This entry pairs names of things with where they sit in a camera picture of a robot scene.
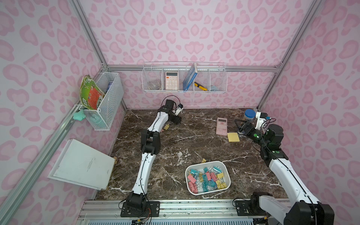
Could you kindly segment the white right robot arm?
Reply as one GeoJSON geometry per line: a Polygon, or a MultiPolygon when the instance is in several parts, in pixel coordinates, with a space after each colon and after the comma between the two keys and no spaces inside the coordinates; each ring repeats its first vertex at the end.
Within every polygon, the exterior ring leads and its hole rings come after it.
{"type": "Polygon", "coordinates": [[[332,207],[311,193],[280,148],[283,128],[266,120],[259,129],[250,121],[243,121],[238,129],[240,134],[260,145],[262,160],[276,175],[291,203],[288,208],[268,192],[254,192],[249,201],[250,212],[268,213],[282,225],[332,225],[335,218],[332,207]]]}

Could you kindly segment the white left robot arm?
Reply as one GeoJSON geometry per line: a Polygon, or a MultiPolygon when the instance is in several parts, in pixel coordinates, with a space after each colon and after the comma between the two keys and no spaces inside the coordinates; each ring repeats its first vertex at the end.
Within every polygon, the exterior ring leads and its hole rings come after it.
{"type": "Polygon", "coordinates": [[[162,106],[157,110],[154,122],[141,132],[142,159],[136,182],[126,199],[127,207],[138,212],[147,209],[147,188],[153,162],[161,149],[160,132],[167,122],[179,124],[182,118],[179,113],[183,110],[181,102],[176,103],[167,96],[162,106]]]}

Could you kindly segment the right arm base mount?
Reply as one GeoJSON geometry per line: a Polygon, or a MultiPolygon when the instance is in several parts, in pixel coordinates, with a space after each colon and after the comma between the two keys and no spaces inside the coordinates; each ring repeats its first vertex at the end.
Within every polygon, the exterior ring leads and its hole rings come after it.
{"type": "Polygon", "coordinates": [[[235,198],[232,201],[238,216],[266,216],[267,212],[260,208],[260,196],[270,196],[268,192],[253,192],[249,200],[235,198]]]}

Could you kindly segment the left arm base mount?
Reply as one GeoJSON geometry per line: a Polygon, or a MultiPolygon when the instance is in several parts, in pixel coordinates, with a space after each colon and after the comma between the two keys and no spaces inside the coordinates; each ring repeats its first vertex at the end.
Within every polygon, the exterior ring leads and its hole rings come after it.
{"type": "Polygon", "coordinates": [[[131,192],[120,207],[121,217],[159,217],[160,201],[148,201],[147,197],[131,192]]]}

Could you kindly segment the pink binder clip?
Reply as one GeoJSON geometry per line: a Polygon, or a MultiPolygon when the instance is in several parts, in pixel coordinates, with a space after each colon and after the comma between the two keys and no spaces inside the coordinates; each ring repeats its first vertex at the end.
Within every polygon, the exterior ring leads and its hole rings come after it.
{"type": "Polygon", "coordinates": [[[198,194],[197,180],[192,176],[192,174],[189,174],[187,178],[189,180],[188,186],[190,191],[194,194],[198,194]]]}

